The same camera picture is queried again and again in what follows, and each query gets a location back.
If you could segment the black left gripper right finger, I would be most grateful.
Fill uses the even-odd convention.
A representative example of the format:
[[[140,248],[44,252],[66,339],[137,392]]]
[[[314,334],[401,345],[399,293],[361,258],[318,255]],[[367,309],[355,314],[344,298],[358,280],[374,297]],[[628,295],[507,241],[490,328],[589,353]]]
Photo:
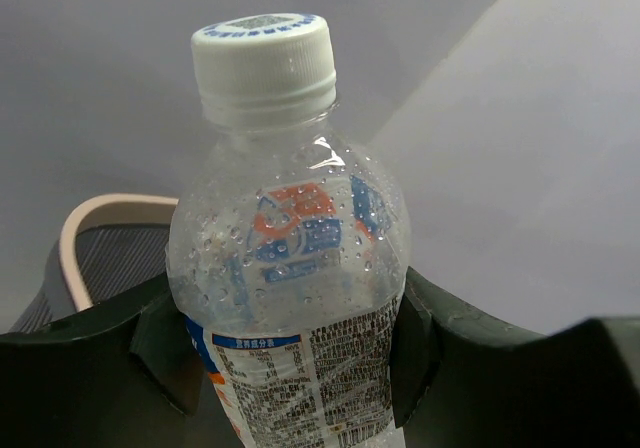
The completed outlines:
[[[635,316],[542,335],[409,270],[390,368],[395,423],[410,447],[639,443]]]

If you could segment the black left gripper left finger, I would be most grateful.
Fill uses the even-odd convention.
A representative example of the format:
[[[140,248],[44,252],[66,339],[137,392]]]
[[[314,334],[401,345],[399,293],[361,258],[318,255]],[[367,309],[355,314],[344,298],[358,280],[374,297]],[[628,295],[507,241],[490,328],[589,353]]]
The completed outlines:
[[[4,447],[181,447],[203,367],[159,275],[1,337]]]

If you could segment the clear bottle blue orange label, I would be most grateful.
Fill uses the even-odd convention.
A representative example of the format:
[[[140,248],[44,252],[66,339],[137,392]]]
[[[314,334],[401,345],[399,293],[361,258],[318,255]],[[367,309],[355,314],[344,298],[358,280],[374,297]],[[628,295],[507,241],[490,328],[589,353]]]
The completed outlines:
[[[330,122],[326,20],[248,16],[191,39],[217,142],[167,245],[177,308],[246,447],[401,447],[389,358],[410,258],[399,185]]]

